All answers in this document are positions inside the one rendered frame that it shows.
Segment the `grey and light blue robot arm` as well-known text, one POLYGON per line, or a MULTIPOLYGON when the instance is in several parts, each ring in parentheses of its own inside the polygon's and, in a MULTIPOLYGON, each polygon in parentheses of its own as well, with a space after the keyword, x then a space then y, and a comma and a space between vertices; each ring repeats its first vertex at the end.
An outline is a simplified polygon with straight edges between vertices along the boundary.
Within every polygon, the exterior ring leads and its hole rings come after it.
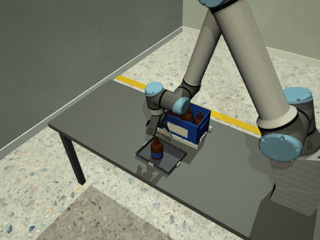
POLYGON ((182 83, 174 92, 157 81, 144 89, 151 114, 146 133, 156 135, 165 109, 178 115, 186 113, 222 34, 259 115, 256 124, 261 152, 278 162, 317 152, 320 132, 312 92, 305 87, 282 89, 247 0, 198 1, 208 10, 182 83))

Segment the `brown glass bottle with blue label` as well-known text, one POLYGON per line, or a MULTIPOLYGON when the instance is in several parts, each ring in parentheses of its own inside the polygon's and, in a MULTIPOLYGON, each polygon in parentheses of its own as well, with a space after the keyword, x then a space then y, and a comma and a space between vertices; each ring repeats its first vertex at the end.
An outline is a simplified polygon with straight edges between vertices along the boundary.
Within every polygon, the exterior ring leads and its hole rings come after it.
POLYGON ((153 142, 151 143, 151 157, 154 160, 160 160, 164 156, 164 151, 163 151, 163 144, 160 141, 158 137, 155 137, 153 139, 153 142))

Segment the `cream flat bar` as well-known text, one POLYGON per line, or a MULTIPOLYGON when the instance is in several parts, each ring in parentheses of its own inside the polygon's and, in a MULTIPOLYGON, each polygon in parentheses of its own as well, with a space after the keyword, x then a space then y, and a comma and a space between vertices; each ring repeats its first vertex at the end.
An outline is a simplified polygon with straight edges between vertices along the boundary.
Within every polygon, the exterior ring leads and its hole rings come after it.
MULTIPOLYGON (((212 127, 211 126, 209 126, 209 128, 208 128, 208 130, 209 131, 212 131, 212 127)), ((167 135, 167 133, 165 132, 165 131, 163 131, 161 128, 157 128, 157 130, 156 130, 157 132, 160 132, 160 133, 162 133, 162 134, 164 134, 164 135, 166 135, 166 136, 168 136, 167 135)), ((204 134, 203 134, 203 136, 200 138, 200 143, 203 141, 203 139, 205 138, 207 136, 207 132, 205 132, 204 134)), ((169 137, 169 136, 168 136, 169 137)), ((178 136, 176 136, 176 135, 174 135, 174 134, 172 134, 172 138, 173 139, 175 139, 175 140, 177 140, 177 141, 179 141, 179 142, 181 142, 181 143, 184 143, 184 144, 186 144, 186 145, 188 145, 188 146, 190 146, 190 147, 192 147, 192 148, 194 148, 194 149, 198 149, 198 145, 196 145, 196 144, 194 144, 194 143, 192 143, 192 142, 190 142, 190 141, 187 141, 187 140, 185 140, 185 139, 183 139, 183 138, 181 138, 181 137, 178 137, 178 136)), ((148 163, 150 166, 154 166, 151 162, 149 162, 148 163)), ((179 162, 176 166, 178 167, 179 165, 181 164, 181 162, 179 162)))

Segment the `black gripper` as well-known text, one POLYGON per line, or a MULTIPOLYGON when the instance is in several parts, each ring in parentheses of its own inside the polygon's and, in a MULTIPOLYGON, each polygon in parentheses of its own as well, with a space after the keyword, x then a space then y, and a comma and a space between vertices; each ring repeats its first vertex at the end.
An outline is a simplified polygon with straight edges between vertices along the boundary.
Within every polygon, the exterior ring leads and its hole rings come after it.
MULTIPOLYGON (((171 125, 170 125, 170 124, 167 125, 167 124, 164 123, 164 120, 167 120, 166 115, 167 115, 167 112, 164 111, 164 112, 163 112, 162 114, 160 114, 160 115, 152 115, 152 116, 155 116, 155 117, 161 116, 160 121, 159 121, 159 124, 158 124, 158 128, 162 128, 162 127, 163 127, 162 130, 165 131, 166 134, 167 134, 170 138, 173 138, 172 133, 171 133, 171 125)), ((145 129, 145 131, 147 131, 148 126, 149 126, 149 123, 150 123, 150 120, 148 120, 147 123, 146 123, 146 129, 145 129)))

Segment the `dark blue crate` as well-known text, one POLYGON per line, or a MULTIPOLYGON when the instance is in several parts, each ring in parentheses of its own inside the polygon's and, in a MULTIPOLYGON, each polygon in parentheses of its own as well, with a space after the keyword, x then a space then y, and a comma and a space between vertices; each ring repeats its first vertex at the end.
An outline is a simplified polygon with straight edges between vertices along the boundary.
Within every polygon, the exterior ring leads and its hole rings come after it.
POLYGON ((167 125, 171 125, 170 132, 173 135, 176 135, 182 139, 198 145, 198 143, 200 142, 200 138, 204 135, 205 132, 209 130, 209 115, 206 108, 194 103, 190 103, 189 107, 191 108, 191 112, 193 113, 193 120, 191 122, 183 121, 176 116, 171 116, 168 114, 167 110, 167 119, 164 120, 164 123, 167 125), (196 125, 194 124, 194 119, 198 116, 199 112, 203 114, 204 118, 198 125, 196 125))

